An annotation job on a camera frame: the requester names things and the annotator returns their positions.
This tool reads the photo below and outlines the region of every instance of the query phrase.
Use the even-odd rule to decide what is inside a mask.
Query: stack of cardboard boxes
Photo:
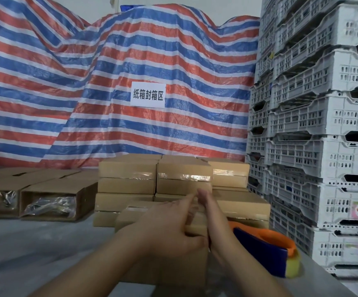
[[[153,201],[161,155],[127,154],[99,163],[94,226],[114,227],[131,201]]]
[[[249,192],[249,164],[229,159],[192,156],[128,154],[100,163],[95,226],[115,226],[119,231],[135,223],[156,202],[182,199],[197,189],[213,192],[230,220],[268,228],[270,205]],[[200,209],[186,225],[189,235],[207,236],[207,220]],[[178,259],[150,257],[138,262],[122,279],[125,282],[203,287],[208,249]]]
[[[96,171],[0,169],[0,218],[75,221],[94,208]]]

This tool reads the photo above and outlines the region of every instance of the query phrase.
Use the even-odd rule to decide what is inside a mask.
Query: gray table
[[[77,223],[0,220],[0,297],[23,297],[54,278],[113,236],[113,228],[92,226],[92,216]],[[302,273],[280,279],[294,297],[355,297],[339,281],[302,254]],[[206,290],[172,290],[119,283],[111,297],[241,296],[211,256]]]

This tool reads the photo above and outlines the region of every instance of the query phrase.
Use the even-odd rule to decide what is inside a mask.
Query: forearm
[[[292,296],[239,242],[226,247],[221,256],[244,296]]]
[[[118,232],[100,249],[82,259],[29,297],[106,297],[132,265],[142,258],[136,237]]]

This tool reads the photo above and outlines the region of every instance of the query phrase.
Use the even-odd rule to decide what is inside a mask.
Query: striped tarp
[[[176,4],[90,25],[51,0],[0,0],[0,165],[244,159],[258,32],[258,18],[216,27]],[[167,84],[165,108],[131,107],[132,81]]]

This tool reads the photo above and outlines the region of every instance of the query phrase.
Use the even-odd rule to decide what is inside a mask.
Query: person
[[[29,297],[106,297],[134,263],[154,255],[177,257],[208,246],[205,237],[187,237],[184,225],[194,196],[150,208],[138,222],[122,228],[98,250]],[[291,294],[236,239],[212,194],[198,190],[206,209],[211,252],[246,297]]]

